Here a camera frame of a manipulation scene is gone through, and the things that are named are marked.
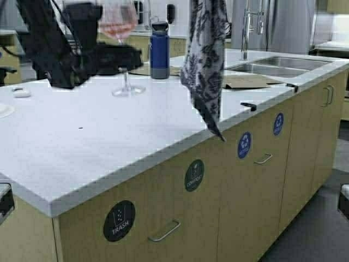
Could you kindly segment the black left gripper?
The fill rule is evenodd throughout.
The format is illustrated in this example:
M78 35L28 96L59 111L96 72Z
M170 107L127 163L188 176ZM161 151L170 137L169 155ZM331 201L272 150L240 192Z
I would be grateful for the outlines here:
M75 82L86 82L96 75L120 74L122 66L131 71L143 66L142 51L129 44L123 47L97 43L92 49L81 52L77 60L78 63L73 66Z

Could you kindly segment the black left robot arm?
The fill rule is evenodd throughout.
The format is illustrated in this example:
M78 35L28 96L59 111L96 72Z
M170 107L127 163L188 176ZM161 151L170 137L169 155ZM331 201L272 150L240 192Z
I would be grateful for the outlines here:
M60 10L75 46L63 33L52 1L17 1L27 27L18 38L26 56L43 72L52 87L73 89L94 76L114 76L143 66L142 51L129 44L97 40L104 8L92 2L68 4Z

